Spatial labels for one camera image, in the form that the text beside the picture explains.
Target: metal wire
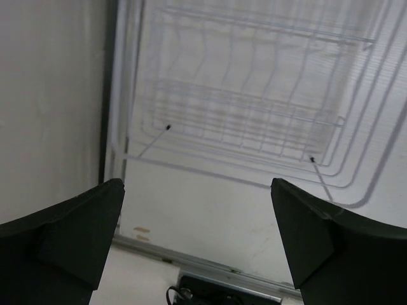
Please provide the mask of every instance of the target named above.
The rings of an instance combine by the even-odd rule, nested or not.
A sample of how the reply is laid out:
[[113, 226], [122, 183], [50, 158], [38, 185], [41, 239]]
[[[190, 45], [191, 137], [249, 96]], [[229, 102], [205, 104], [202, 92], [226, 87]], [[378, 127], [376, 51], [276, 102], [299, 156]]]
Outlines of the metal wire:
[[[142, 119], [133, 126], [144, 140], [131, 139], [144, 149], [134, 158], [154, 147], [327, 189], [348, 188], [402, 69], [404, 53], [369, 133], [361, 136], [406, 9], [406, 1], [397, 7], [391, 0], [161, 0], [150, 26], [153, 64], [142, 80]], [[386, 41], [383, 51], [375, 50], [378, 41]], [[357, 96], [362, 84], [366, 88], [374, 54], [380, 60], [360, 108]], [[364, 57], [364, 64], [350, 81], [356, 57]], [[349, 84], [354, 89], [343, 107]], [[351, 123], [356, 109], [359, 119]], [[322, 182], [342, 175], [351, 154], [357, 158], [351, 175], [341, 183]], [[315, 163], [308, 166], [309, 156]]]

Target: wire rack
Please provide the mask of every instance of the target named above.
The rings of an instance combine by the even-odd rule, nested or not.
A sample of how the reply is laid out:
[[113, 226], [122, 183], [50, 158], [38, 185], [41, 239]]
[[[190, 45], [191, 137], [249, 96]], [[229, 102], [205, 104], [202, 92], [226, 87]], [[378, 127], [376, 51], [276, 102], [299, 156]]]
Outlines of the wire rack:
[[[395, 141], [371, 152], [372, 139], [381, 124], [390, 126], [383, 139], [397, 137], [403, 120], [396, 114], [406, 96], [406, 7], [381, 0], [151, 1], [130, 102], [125, 110], [115, 103], [115, 117], [129, 114], [126, 133], [140, 146], [127, 158], [148, 159], [159, 149], [214, 162], [226, 178], [233, 177], [222, 166], [318, 184], [332, 202], [332, 189], [359, 178], [366, 200]], [[364, 166], [366, 158], [377, 166]]]

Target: wire dish rack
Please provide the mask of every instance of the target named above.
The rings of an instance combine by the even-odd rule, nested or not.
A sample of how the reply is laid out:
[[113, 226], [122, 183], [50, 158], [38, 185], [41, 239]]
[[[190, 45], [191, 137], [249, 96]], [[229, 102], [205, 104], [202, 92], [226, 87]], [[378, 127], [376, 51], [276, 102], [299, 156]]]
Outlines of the wire dish rack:
[[[148, 1], [142, 28], [119, 25], [139, 39], [117, 42], [113, 147], [259, 187], [285, 177], [360, 207], [406, 116], [406, 7]], [[137, 154], [123, 152], [126, 141]]]

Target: white surface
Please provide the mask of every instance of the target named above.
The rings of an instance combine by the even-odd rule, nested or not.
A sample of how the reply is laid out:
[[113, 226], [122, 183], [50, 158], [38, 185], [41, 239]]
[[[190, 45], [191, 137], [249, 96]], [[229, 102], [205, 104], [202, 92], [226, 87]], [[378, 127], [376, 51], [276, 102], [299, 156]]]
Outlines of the white surface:
[[[397, 5], [391, 11], [390, 15], [393, 17], [397, 16], [400, 11]], [[403, 30], [401, 30], [400, 36], [405, 38]], [[378, 49], [380, 51], [384, 48], [385, 41], [382, 41], [378, 44]], [[374, 94], [372, 110], [367, 115], [368, 123], [364, 126], [364, 134], [367, 134], [371, 126], [377, 105], [381, 101], [383, 91], [394, 70], [398, 54], [403, 48], [404, 40], [396, 43], [395, 51], [390, 54], [387, 65], [385, 65], [381, 83]], [[373, 68], [377, 68], [378, 61], [379, 58], [375, 56], [372, 63]], [[370, 69], [370, 75], [366, 78], [372, 79], [371, 74], [374, 71], [375, 69]], [[368, 156], [375, 157], [370, 159], [374, 161], [374, 164], [364, 164], [362, 174], [366, 175], [359, 177], [352, 192], [334, 191], [334, 198], [339, 202], [353, 203], [366, 192], [369, 182], [366, 177], [371, 178], [376, 162], [380, 159], [380, 153], [392, 130], [394, 118], [406, 98], [406, 87], [403, 84], [405, 71], [403, 66], [403, 73], [395, 85], [396, 89], [390, 94], [388, 107], [385, 108], [384, 119], [379, 125], [380, 131], [377, 137], [375, 135], [375, 141], [372, 142], [368, 153]], [[365, 96], [367, 91], [365, 86], [362, 91], [362, 96]], [[135, 106], [134, 126], [140, 123], [140, 115], [141, 110]], [[372, 200], [362, 209], [355, 210], [357, 213], [389, 224], [407, 227], [407, 205], [404, 205], [403, 200], [405, 187], [402, 186], [403, 179], [398, 178], [406, 172], [407, 163], [400, 162], [405, 155], [403, 150], [406, 141], [407, 136], [403, 135], [402, 131]], [[130, 143], [129, 153], [137, 156], [139, 152], [140, 147]], [[219, 171], [224, 170], [218, 164], [208, 164], [200, 159], [197, 161], [197, 159], [193, 160], [182, 155], [163, 154], [154, 149], [148, 151], [144, 156], [170, 160], [175, 164], [185, 166], [190, 166], [192, 162], [195, 162], [195, 167], [213, 172], [217, 172], [219, 168]], [[350, 162], [349, 170], [352, 171], [354, 168], [355, 164]], [[253, 176], [252, 173], [233, 168], [228, 173], [248, 180], [251, 180]], [[121, 234], [144, 241], [147, 238], [147, 241], [154, 245], [224, 264], [254, 276], [292, 283], [269, 190], [143, 164], [138, 161], [127, 162], [126, 175], [127, 193], [121, 217]], [[265, 184], [271, 183], [273, 179], [273, 175], [259, 175], [259, 177]], [[346, 184], [349, 181], [349, 175], [342, 179], [340, 185]], [[326, 199], [321, 186], [315, 187], [315, 185], [300, 183], [296, 180], [293, 180], [293, 183]], [[141, 234], [134, 230], [135, 227], [148, 229], [149, 233]]]
[[0, 223], [97, 184], [105, 0], [0, 1]]
[[[91, 305], [167, 305], [165, 292], [176, 285], [179, 268], [112, 247]], [[301, 305], [283, 300], [282, 305]]]

